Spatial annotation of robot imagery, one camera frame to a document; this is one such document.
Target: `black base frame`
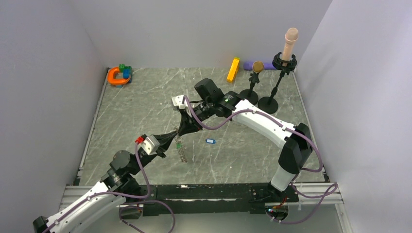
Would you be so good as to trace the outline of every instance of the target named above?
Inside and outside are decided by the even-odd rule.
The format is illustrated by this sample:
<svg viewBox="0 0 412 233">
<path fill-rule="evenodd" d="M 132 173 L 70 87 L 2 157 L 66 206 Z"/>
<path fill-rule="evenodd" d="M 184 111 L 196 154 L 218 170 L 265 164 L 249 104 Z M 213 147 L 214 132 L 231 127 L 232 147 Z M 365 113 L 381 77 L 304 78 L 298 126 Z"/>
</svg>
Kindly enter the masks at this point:
<svg viewBox="0 0 412 233">
<path fill-rule="evenodd" d="M 154 196 L 151 199 L 168 204 L 175 214 L 249 212 L 264 214 L 265 203 L 282 202 L 273 197 L 268 183 L 226 183 L 226 184 L 185 184 L 151 185 Z M 285 190 L 287 201 L 298 202 L 299 198 L 291 186 Z M 145 204 L 143 216 L 169 214 L 159 204 Z M 125 218 L 136 218 L 127 215 Z"/>
</svg>

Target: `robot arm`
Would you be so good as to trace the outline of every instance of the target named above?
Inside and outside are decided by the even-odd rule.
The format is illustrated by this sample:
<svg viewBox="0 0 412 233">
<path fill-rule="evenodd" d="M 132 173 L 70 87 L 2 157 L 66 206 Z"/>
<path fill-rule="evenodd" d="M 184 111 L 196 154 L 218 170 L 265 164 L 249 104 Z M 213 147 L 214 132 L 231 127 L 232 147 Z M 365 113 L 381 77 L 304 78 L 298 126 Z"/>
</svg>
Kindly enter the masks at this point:
<svg viewBox="0 0 412 233">
<path fill-rule="evenodd" d="M 184 96 L 176 96 L 172 99 L 174 109 L 179 111 L 182 116 L 178 131 L 162 135 L 146 136 L 144 134 L 136 140 L 138 142 L 137 155 L 142 163 L 142 167 L 149 164 L 157 156 L 165 158 L 164 152 L 169 148 L 176 135 L 182 136 L 201 130 L 203 127 L 198 121 L 204 121 L 213 115 L 231 118 L 231 120 L 244 124 L 264 135 L 278 147 L 282 148 L 278 160 L 278 169 L 268 184 L 268 189 L 273 195 L 283 197 L 285 189 L 291 180 L 299 174 L 312 152 L 311 146 L 303 138 L 285 129 L 294 129 L 310 139 L 309 128 L 302 123 L 294 126 L 271 115 L 255 114 L 255 112 L 261 112 L 257 107 L 233 91 L 223 94 L 221 89 L 210 79 L 201 80 L 195 85 L 195 89 L 202 98 L 201 101 L 197 101 L 199 102 L 197 106 L 189 106 L 192 103 L 187 103 Z M 250 112 L 235 114 L 244 110 L 250 110 Z M 279 127 L 267 117 L 280 122 L 283 127 Z M 63 211 L 49 218 L 42 216 L 37 218 L 33 222 L 35 232 L 80 233 L 110 209 L 125 202 L 136 201 L 136 199 L 125 198 L 113 194 L 113 192 L 126 194 L 142 193 L 140 186 L 131 176 L 131 174 L 136 175 L 139 171 L 140 167 L 137 164 L 135 154 L 125 150 L 118 151 L 110 163 L 110 169 L 88 193 Z M 102 192 L 108 193 L 95 196 L 95 194 Z"/>
<path fill-rule="evenodd" d="M 265 114 L 265 116 L 255 114 L 256 111 L 263 111 L 233 91 L 223 94 L 222 90 L 211 79 L 201 80 L 195 85 L 195 89 L 202 98 L 202 103 L 193 108 L 193 112 L 200 121 L 212 115 L 228 118 L 236 112 L 251 110 L 251 112 L 236 114 L 231 119 L 255 130 L 271 140 L 279 148 L 282 148 L 278 160 L 279 167 L 270 182 L 271 187 L 269 187 L 274 188 L 273 192 L 277 196 L 284 196 L 282 192 L 287 188 L 292 179 L 299 174 L 312 153 L 312 147 L 307 141 L 287 131 L 286 128 L 294 129 L 311 139 L 308 126 L 302 123 L 294 126 L 269 114 Z M 184 101 L 183 96 L 177 96 L 172 99 L 172 105 L 175 110 L 180 111 L 182 114 L 179 135 L 186 134 L 187 132 L 196 132 L 202 128 L 189 110 L 189 104 L 191 103 Z M 273 120 L 280 122 L 283 127 L 279 127 Z"/>
</svg>

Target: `purple object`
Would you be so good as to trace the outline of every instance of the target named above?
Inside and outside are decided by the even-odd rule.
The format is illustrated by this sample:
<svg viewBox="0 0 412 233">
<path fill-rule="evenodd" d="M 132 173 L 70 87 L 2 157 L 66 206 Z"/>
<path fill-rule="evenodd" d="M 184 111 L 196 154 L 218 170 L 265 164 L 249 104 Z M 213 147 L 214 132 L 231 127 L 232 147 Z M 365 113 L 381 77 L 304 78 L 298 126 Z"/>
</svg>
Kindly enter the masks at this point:
<svg viewBox="0 0 412 233">
<path fill-rule="evenodd" d="M 272 63 L 263 63 L 265 65 L 265 69 L 276 69 L 275 67 L 273 67 Z M 252 65 L 253 62 L 244 62 L 243 63 L 243 69 L 244 70 L 252 70 Z"/>
</svg>

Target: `gray floor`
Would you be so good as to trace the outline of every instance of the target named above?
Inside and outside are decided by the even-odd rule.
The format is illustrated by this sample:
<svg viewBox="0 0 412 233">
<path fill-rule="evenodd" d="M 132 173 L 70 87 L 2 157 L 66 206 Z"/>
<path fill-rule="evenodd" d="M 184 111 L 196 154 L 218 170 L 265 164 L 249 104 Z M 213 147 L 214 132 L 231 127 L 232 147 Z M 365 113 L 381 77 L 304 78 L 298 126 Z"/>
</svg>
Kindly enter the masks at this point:
<svg viewBox="0 0 412 233">
<path fill-rule="evenodd" d="M 109 168 L 113 155 L 119 150 L 133 152 L 134 140 L 141 134 L 168 133 L 179 126 L 180 114 L 173 111 L 171 97 L 188 95 L 199 100 L 194 85 L 211 78 L 224 93 L 240 92 L 249 87 L 249 71 L 239 70 L 234 83 L 228 83 L 228 69 L 221 68 L 142 68 L 134 71 L 133 81 L 122 88 L 108 85 L 86 155 L 80 185 L 93 185 Z M 277 70 L 265 70 L 255 90 L 259 97 L 270 95 L 279 76 Z M 275 98 L 279 110 L 275 117 L 298 124 L 307 124 L 303 106 L 291 76 L 285 76 Z M 205 121 L 217 125 L 223 118 Z M 268 182 L 278 166 L 280 148 L 264 136 L 229 122 L 215 131 L 202 130 L 183 137 L 185 156 L 182 163 L 175 144 L 165 159 L 156 158 L 145 167 L 152 184 L 180 183 L 254 183 Z M 213 138 L 216 144 L 207 144 Z M 306 167 L 319 166 L 313 153 Z M 144 183 L 140 174 L 137 181 Z M 323 182 L 321 173 L 301 172 L 301 182 Z"/>
</svg>

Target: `yellow block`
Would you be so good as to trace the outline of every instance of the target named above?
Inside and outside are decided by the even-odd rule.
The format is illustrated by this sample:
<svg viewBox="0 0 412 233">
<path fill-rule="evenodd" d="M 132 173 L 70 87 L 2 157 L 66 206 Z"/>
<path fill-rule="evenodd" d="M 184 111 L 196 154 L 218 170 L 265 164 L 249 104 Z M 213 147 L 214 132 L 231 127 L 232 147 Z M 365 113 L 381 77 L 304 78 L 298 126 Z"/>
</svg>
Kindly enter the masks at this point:
<svg viewBox="0 0 412 233">
<path fill-rule="evenodd" d="M 229 74 L 227 75 L 227 81 L 229 83 L 233 83 L 233 81 L 236 78 L 236 74 L 238 73 L 239 70 L 239 63 L 240 59 L 239 57 L 235 57 L 232 62 L 232 66 L 230 67 Z"/>
</svg>

